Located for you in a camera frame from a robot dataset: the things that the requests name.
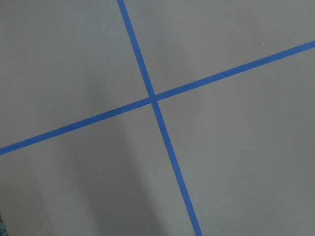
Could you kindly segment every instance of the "tape strip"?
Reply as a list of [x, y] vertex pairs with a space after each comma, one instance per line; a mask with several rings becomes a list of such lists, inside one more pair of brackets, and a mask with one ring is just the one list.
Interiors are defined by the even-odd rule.
[[0, 148], [0, 155], [14, 151], [14, 150], [17, 150], [17, 149], [20, 149], [20, 148], [24, 148], [26, 146], [44, 141], [46, 139], [51, 139], [55, 136], [70, 132], [70, 131], [75, 130], [75, 129], [82, 128], [84, 126], [99, 122], [101, 120], [105, 120], [105, 119], [120, 115], [122, 113], [137, 109], [139, 107], [142, 107], [142, 106], [145, 106], [148, 104], [150, 104], [150, 99], [145, 98], [145, 99], [142, 99], [140, 101], [133, 102], [133, 103], [130, 103], [128, 105], [113, 109], [111, 111], [108, 111], [108, 112], [105, 112], [105, 113], [102, 113], [102, 114], [99, 114], [99, 115], [96, 115], [96, 116], [93, 116], [93, 117], [90, 117], [90, 118], [87, 118], [87, 119], [84, 119], [84, 120], [81, 120], [81, 121], [78, 121], [78, 122], [75, 122], [72, 124], [66, 125], [64, 127], [49, 131], [47, 133], [43, 133], [43, 134], [37, 135], [35, 137], [29, 138], [29, 139], [25, 139], [25, 140], [20, 141], [18, 143], [11, 144], [9, 146]]
[[232, 69], [220, 72], [218, 74], [206, 77], [204, 79], [197, 80], [197, 81], [191, 82], [189, 84], [186, 84], [186, 85], [183, 85], [183, 86], [159, 93], [156, 95], [156, 98], [158, 101], [160, 101], [160, 100], [163, 100], [165, 98], [175, 96], [179, 93], [186, 92], [186, 91], [195, 89], [195, 88], [203, 86], [203, 85], [207, 85], [207, 84], [212, 83], [214, 81], [218, 81], [218, 80], [224, 79], [226, 77], [230, 77], [232, 75], [236, 75], [236, 74], [242, 73], [244, 71], [254, 69], [256, 67], [259, 67], [259, 66], [271, 63], [273, 61], [292, 56], [292, 55], [297, 54], [297, 53], [301, 53], [303, 51], [312, 49], [314, 47], [315, 47], [315, 41], [305, 43], [305, 44], [302, 44], [300, 46], [285, 50], [283, 52], [276, 53], [276, 54], [267, 56], [265, 58], [261, 58], [261, 59], [249, 62], [247, 64], [240, 65], [240, 66], [234, 67]]
[[198, 220], [197, 220], [197, 216], [196, 216], [195, 211], [193, 209], [192, 202], [190, 200], [189, 193], [188, 193], [188, 190], [186, 188], [185, 181], [184, 181], [184, 177], [182, 175], [181, 169], [179, 167], [179, 164], [178, 164], [178, 161], [177, 161], [177, 158], [175, 155], [174, 148], [172, 146], [169, 134], [167, 132], [167, 128], [166, 128], [166, 125], [165, 125], [165, 122], [164, 122], [164, 119], [162, 116], [162, 112], [159, 108], [158, 101], [156, 99], [156, 96], [155, 96], [155, 93], [153, 90], [153, 86], [152, 86], [146, 65], [144, 63], [144, 60], [143, 60], [143, 57], [141, 54], [141, 50], [140, 50], [137, 38], [135, 36], [135, 33], [133, 30], [127, 9], [126, 9], [126, 5], [125, 5], [123, 0], [117, 0], [117, 3], [119, 5], [120, 11], [121, 11], [121, 14], [122, 14], [122, 17], [123, 17], [123, 20], [124, 20], [124, 23], [125, 23], [125, 26], [126, 26], [126, 29], [128, 32], [129, 39], [130, 39], [134, 54], [136, 56], [137, 62], [138, 62], [144, 84], [147, 88], [148, 95], [151, 98], [152, 108], [153, 108], [154, 114], [156, 116], [157, 123], [158, 123], [159, 129], [161, 131], [163, 141], [164, 141], [169, 159], [171, 161], [171, 165], [173, 167], [176, 180], [178, 182], [179, 189], [182, 193], [183, 200], [184, 200], [184, 203], [186, 205], [186, 209], [187, 209], [188, 215], [190, 217], [190, 221], [191, 221], [193, 230], [194, 230], [196, 236], [202, 236], [202, 232], [201, 232]]

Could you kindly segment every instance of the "gray panel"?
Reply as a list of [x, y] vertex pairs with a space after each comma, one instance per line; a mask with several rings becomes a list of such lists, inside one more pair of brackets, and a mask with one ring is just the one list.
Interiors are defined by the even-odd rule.
[[0, 146], [147, 97], [114, 0], [0, 1]]
[[151, 107], [0, 158], [10, 235], [193, 235]]
[[127, 0], [156, 92], [314, 40], [313, 0]]
[[160, 102], [204, 235], [315, 235], [314, 59]]

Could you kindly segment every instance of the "floor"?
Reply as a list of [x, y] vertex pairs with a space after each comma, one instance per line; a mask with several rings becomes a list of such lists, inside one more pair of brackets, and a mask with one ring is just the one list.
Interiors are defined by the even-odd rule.
[[313, 236], [312, 0], [0, 0], [10, 236]]

